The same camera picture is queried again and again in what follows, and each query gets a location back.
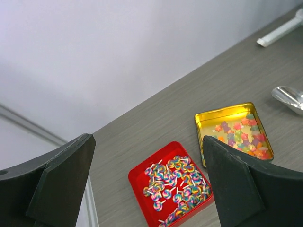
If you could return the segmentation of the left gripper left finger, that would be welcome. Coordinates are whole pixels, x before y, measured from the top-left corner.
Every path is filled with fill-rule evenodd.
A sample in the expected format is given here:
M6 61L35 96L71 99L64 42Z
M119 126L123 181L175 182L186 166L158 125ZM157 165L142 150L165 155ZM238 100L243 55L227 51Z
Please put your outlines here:
M74 227L96 141L82 134L0 172L2 227Z

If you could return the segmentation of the red candy tin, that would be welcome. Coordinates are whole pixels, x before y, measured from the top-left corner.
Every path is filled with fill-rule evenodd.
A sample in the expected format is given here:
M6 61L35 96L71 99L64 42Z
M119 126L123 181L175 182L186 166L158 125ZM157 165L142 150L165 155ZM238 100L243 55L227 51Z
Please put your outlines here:
M128 180L150 227L178 227L214 201L211 184L177 141L134 167Z

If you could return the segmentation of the gold gummy tin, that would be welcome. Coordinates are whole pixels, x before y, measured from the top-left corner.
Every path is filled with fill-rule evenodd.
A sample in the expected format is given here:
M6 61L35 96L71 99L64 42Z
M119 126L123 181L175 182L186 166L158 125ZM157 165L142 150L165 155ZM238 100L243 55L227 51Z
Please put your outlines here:
M256 158L274 159L274 152L252 102L198 113L195 123L203 167L206 167L202 149L205 135Z

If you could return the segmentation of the silver metal scoop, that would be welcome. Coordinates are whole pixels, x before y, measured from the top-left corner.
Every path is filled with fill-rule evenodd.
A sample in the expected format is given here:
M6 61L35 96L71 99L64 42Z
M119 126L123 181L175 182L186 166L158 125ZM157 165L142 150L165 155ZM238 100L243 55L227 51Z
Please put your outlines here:
M273 98L283 103L296 114L303 115L303 92L288 86L278 86L271 91Z

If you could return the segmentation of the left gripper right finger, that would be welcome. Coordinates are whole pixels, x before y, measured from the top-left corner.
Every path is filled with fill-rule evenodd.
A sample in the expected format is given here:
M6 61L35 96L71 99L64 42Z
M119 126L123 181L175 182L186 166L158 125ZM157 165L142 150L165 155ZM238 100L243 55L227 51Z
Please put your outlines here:
M223 227L301 227L303 174L240 152L212 136L203 154Z

